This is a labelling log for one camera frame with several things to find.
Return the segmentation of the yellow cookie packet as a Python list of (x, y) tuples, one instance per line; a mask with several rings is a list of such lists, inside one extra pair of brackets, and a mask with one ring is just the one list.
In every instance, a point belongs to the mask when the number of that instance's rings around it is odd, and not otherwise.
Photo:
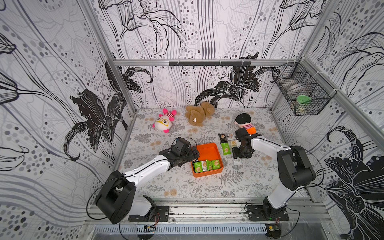
[(233, 147), (238, 147), (238, 141), (237, 141), (237, 140), (235, 140), (235, 141), (230, 141), (230, 143), (231, 143), (232, 148), (233, 148)]

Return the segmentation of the white cookie packet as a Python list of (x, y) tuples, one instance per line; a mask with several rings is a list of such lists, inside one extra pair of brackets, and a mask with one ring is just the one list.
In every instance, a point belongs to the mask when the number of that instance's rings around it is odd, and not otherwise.
[(227, 139), (236, 138), (236, 134), (233, 131), (226, 131), (226, 138)]

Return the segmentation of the orange storage box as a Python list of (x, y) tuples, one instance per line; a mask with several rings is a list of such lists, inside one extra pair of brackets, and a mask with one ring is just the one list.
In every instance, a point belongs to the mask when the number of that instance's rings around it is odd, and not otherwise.
[[(198, 145), (197, 150), (200, 153), (200, 157), (197, 159), (197, 162), (201, 162), (203, 164), (204, 172), (202, 173), (195, 173), (194, 172), (194, 165), (191, 163), (193, 176), (195, 178), (205, 177), (209, 175), (215, 175), (219, 174), (223, 171), (224, 165), (221, 159), (221, 155), (219, 153), (219, 149), (215, 143), (209, 143), (209, 144), (203, 144)], [(218, 170), (212, 169), (212, 163), (213, 160), (220, 160), (221, 168)]]

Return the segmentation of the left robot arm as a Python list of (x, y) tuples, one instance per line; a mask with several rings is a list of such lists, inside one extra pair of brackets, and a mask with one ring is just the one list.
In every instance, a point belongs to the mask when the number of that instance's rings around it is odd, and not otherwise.
[(197, 145), (192, 146), (186, 139), (178, 137), (170, 148), (159, 152), (146, 164), (125, 173), (112, 172), (98, 189), (95, 205), (112, 224), (120, 223), (125, 217), (156, 222), (160, 217), (156, 203), (146, 195), (137, 195), (137, 190), (157, 176), (199, 157)]

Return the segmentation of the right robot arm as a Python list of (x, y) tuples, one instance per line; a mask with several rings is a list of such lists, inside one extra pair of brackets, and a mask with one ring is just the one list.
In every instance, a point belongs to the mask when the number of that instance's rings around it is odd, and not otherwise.
[(280, 183), (264, 199), (265, 212), (282, 210), (297, 190), (316, 179), (312, 164), (302, 147), (286, 147), (260, 134), (251, 135), (245, 128), (236, 130), (235, 136), (240, 146), (233, 148), (234, 159), (249, 159), (255, 151), (259, 151), (277, 161)]

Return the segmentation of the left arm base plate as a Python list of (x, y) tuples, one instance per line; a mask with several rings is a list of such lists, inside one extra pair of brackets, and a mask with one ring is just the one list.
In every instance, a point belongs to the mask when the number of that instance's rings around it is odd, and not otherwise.
[(129, 216), (129, 221), (134, 223), (162, 223), (168, 221), (169, 213), (169, 206), (156, 206), (152, 207), (144, 216)]

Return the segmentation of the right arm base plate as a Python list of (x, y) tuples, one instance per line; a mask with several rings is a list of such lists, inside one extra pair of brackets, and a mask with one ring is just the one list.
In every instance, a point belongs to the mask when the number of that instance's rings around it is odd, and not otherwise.
[(280, 209), (273, 209), (270, 208), (268, 204), (246, 204), (245, 211), (251, 222), (274, 221), (278, 223), (290, 220), (286, 207), (282, 207)]

